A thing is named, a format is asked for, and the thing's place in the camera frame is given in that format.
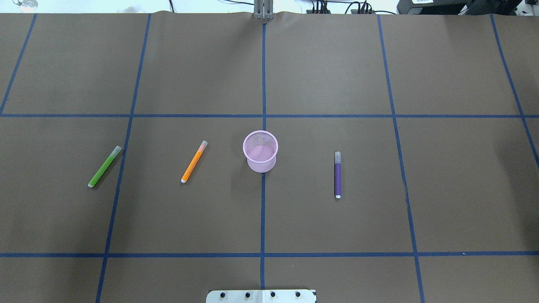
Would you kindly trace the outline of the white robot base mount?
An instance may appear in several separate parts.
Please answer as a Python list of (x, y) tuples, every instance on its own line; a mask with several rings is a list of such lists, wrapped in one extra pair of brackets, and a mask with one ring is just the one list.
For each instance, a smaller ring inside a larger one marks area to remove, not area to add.
[(316, 303), (315, 290), (215, 290), (206, 296), (206, 303)]

